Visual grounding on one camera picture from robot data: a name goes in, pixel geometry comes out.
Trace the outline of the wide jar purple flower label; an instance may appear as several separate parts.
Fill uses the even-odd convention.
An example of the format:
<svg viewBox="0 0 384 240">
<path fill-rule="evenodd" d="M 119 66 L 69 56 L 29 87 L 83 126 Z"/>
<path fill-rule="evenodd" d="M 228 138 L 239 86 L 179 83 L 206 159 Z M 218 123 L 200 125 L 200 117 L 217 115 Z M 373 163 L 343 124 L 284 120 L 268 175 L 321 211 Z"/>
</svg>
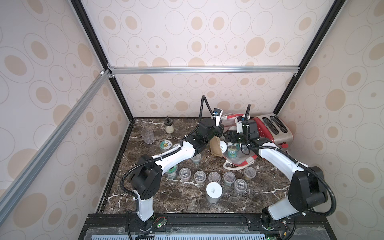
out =
<svg viewBox="0 0 384 240">
<path fill-rule="evenodd" d="M 176 176 L 177 176 L 177 170 L 178 170 L 178 166 L 175 165 L 173 167 L 171 167 L 167 172 L 167 178 L 168 179 L 174 179 Z"/>
</svg>

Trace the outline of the seed jar sunflower label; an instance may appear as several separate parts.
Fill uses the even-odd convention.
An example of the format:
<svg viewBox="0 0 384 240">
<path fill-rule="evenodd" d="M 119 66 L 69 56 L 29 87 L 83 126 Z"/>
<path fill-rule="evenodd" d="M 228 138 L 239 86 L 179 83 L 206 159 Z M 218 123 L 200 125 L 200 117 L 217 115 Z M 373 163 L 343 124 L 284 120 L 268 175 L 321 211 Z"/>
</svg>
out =
<svg viewBox="0 0 384 240">
<path fill-rule="evenodd" d="M 162 152 L 166 152 L 166 151 L 172 149 L 173 143 L 170 140 L 163 140 L 160 142 L 159 147 L 160 147 L 160 150 Z"/>
</svg>

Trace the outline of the horizontal aluminium rail back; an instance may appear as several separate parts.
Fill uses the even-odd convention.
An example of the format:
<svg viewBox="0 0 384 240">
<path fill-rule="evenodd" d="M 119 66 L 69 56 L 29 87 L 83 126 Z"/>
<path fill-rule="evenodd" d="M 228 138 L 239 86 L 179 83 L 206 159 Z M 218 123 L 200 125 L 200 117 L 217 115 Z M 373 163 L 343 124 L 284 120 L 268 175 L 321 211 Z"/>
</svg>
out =
<svg viewBox="0 0 384 240">
<path fill-rule="evenodd" d="M 111 67 L 116 74 L 297 73 L 299 66 Z"/>
</svg>

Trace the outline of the seed jar yellow label back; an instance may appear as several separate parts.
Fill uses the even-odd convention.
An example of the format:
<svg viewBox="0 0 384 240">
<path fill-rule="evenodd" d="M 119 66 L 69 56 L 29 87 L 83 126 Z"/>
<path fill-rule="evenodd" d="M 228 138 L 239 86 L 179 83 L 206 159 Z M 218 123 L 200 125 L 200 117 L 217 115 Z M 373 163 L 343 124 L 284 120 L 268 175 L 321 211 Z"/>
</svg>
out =
<svg viewBox="0 0 384 240">
<path fill-rule="evenodd" d="M 245 180 L 248 180 L 248 181 L 254 179 L 256 177 L 256 175 L 257 175 L 256 170 L 254 168 L 252 168 L 252 167 L 244 168 L 243 173 L 244 173 Z"/>
</svg>

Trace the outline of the aluminium rail left wall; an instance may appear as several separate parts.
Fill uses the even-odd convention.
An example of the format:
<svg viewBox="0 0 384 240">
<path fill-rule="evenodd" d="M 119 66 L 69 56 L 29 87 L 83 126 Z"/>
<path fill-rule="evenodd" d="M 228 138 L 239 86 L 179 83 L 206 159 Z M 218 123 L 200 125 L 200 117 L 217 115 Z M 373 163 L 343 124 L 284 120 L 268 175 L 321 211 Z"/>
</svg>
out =
<svg viewBox="0 0 384 240">
<path fill-rule="evenodd" d="M 83 96 L 65 116 L 55 131 L 53 131 L 47 141 L 36 152 L 32 160 L 10 185 L 4 196 L 1 198 L 1 224 L 3 224 L 8 218 L 32 182 L 36 179 L 37 175 L 46 165 L 55 150 L 58 148 L 68 132 L 72 129 L 73 125 L 84 112 L 86 107 L 90 104 L 91 100 L 94 98 L 104 82 L 109 79 L 111 74 L 112 71 L 108 69 L 99 74 Z"/>
</svg>

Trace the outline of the wide jar dark lid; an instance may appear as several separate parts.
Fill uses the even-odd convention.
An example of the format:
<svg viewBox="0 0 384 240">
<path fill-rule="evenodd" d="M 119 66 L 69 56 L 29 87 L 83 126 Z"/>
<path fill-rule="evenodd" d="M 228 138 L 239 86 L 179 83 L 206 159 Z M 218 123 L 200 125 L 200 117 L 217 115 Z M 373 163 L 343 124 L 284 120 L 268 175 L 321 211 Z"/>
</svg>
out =
<svg viewBox="0 0 384 240">
<path fill-rule="evenodd" d="M 216 204 L 223 194 L 222 186 L 217 182 L 211 182 L 206 187 L 206 197 L 209 203 Z"/>
</svg>

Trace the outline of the red silver toaster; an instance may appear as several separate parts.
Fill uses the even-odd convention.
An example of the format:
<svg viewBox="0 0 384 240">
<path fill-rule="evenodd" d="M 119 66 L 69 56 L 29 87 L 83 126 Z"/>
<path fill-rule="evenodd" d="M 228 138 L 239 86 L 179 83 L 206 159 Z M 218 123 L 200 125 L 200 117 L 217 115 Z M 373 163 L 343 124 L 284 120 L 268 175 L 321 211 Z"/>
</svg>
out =
<svg viewBox="0 0 384 240">
<path fill-rule="evenodd" d="M 254 117 L 260 137 L 265 137 L 287 150 L 293 143 L 294 136 L 288 126 L 275 114 Z"/>
</svg>

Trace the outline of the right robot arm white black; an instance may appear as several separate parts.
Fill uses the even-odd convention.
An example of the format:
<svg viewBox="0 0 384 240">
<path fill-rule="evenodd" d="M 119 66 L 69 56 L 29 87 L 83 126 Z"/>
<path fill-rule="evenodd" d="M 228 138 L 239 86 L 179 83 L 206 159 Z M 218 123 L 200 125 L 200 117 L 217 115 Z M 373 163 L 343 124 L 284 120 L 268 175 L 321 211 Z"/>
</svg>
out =
<svg viewBox="0 0 384 240">
<path fill-rule="evenodd" d="M 309 167 L 288 154 L 293 133 L 277 115 L 250 117 L 250 113 L 245 112 L 224 116 L 222 120 L 228 143 L 246 147 L 253 158 L 267 160 L 291 182 L 284 199 L 263 209 L 261 219 L 265 228 L 306 212 L 328 217 L 336 211 L 337 199 L 326 183 L 323 171 L 319 167 Z"/>
</svg>

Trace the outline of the red burlap canvas bag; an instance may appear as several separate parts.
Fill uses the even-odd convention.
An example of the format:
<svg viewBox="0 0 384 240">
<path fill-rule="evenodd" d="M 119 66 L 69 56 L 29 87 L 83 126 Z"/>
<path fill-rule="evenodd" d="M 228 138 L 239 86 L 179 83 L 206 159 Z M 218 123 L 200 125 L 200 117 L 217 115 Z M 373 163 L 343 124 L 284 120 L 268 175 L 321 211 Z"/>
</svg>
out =
<svg viewBox="0 0 384 240">
<path fill-rule="evenodd" d="M 236 127 L 236 121 L 238 121 L 238 118 L 241 119 L 243 116 L 244 115 L 242 114 L 236 113 L 223 115 L 221 120 L 222 124 L 224 125 L 224 133 L 228 130 L 234 130 Z M 254 164 L 255 159 L 258 156 L 256 154 L 251 154 L 245 145 L 241 145 L 239 143 L 232 144 L 230 142 L 227 142 L 224 137 L 224 133 L 220 138 L 214 137 L 209 143 L 212 155 L 225 159 L 223 168 L 228 171 L 239 171 Z M 239 151 L 238 157 L 236 159 L 229 159 L 227 157 L 227 152 L 225 152 L 224 154 L 221 152 L 220 140 L 225 141 L 228 147 L 231 145 L 237 146 Z"/>
</svg>

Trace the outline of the clear plastic cup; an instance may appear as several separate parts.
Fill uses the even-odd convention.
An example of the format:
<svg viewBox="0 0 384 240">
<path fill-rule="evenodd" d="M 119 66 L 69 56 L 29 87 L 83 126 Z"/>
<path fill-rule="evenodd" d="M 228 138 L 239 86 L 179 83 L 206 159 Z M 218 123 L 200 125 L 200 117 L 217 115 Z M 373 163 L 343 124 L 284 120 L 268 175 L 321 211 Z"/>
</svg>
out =
<svg viewBox="0 0 384 240">
<path fill-rule="evenodd" d="M 152 129 L 143 129 L 141 131 L 141 137 L 147 145 L 155 142 L 154 131 Z"/>
</svg>

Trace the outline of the seed jar green label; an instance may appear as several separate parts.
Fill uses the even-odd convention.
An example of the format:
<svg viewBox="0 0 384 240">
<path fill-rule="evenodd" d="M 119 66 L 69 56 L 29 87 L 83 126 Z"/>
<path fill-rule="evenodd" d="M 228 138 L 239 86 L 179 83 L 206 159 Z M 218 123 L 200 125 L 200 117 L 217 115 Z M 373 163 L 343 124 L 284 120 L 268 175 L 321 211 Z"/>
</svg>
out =
<svg viewBox="0 0 384 240">
<path fill-rule="evenodd" d="M 195 164 L 195 165 L 198 165 L 200 163 L 201 159 L 202 159 L 201 154 L 197 154 L 196 156 L 191 158 L 193 164 Z"/>
</svg>

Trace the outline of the small jar red label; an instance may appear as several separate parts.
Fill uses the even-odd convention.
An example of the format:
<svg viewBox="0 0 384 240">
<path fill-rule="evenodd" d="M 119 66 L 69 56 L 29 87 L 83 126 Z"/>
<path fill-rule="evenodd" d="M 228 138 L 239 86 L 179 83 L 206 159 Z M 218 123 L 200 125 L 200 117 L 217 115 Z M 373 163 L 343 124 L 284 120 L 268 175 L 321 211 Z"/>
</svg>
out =
<svg viewBox="0 0 384 240">
<path fill-rule="evenodd" d="M 179 171 L 179 176 L 183 182 L 189 181 L 192 177 L 192 172 L 189 168 L 182 168 Z"/>
</svg>

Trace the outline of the seed jar red label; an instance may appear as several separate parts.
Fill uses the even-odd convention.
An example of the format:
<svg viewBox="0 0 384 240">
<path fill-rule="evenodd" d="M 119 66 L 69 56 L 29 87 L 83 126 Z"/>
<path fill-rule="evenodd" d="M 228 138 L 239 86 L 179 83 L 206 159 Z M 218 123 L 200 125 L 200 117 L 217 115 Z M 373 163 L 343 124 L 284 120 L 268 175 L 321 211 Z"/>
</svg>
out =
<svg viewBox="0 0 384 240">
<path fill-rule="evenodd" d="M 236 176 L 233 172 L 225 172 L 223 174 L 223 181 L 226 186 L 231 186 L 236 181 Z"/>
</svg>

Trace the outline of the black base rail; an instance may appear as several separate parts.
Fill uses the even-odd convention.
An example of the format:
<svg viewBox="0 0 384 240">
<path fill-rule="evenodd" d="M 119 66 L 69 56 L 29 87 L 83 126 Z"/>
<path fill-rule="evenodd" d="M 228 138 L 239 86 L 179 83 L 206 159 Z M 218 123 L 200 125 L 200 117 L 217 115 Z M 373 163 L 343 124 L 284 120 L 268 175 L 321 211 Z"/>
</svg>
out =
<svg viewBox="0 0 384 240">
<path fill-rule="evenodd" d="M 325 217 L 281 220 L 271 230 L 261 214 L 157 214 L 154 226 L 140 230 L 132 213 L 87 216 L 80 240 L 334 240 Z"/>
</svg>

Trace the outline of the glass sugar jar black lid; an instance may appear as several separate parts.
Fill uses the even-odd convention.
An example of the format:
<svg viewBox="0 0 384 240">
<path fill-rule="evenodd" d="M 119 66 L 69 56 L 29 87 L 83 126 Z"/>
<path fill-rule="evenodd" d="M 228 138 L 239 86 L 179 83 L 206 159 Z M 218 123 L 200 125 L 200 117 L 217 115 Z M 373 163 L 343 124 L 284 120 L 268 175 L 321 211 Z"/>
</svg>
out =
<svg viewBox="0 0 384 240">
<path fill-rule="evenodd" d="M 166 117 L 164 121 L 164 125 L 166 126 L 165 131 L 167 134 L 172 134 L 174 132 L 172 119 L 170 119 L 169 117 Z"/>
</svg>

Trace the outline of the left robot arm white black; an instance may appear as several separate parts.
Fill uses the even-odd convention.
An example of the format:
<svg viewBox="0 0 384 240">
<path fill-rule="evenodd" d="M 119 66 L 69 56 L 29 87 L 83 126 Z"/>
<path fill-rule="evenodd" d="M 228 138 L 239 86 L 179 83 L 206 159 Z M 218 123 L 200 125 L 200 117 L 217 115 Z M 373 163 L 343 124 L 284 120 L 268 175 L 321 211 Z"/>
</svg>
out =
<svg viewBox="0 0 384 240">
<path fill-rule="evenodd" d="M 182 138 L 180 146 L 152 157 L 142 155 L 137 164 L 122 176 L 120 188 L 134 197 L 137 219 L 145 223 L 153 217 L 153 197 L 167 171 L 200 154 L 213 138 L 223 134 L 221 116 L 222 110 L 212 109 L 207 98 L 202 96 L 197 126 Z"/>
</svg>

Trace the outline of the seed jar orange label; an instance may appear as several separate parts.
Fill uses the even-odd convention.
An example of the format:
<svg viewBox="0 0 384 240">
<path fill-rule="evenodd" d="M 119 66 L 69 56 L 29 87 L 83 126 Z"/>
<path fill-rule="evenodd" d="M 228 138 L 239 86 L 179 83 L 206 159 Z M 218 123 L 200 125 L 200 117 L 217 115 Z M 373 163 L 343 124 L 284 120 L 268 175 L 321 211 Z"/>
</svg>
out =
<svg viewBox="0 0 384 240">
<path fill-rule="evenodd" d="M 207 179 L 207 176 L 205 174 L 205 172 L 203 171 L 197 171 L 195 174 L 194 174 L 194 179 L 195 179 L 195 182 L 198 184 L 198 185 L 202 185 L 205 183 L 206 179 Z"/>
</svg>

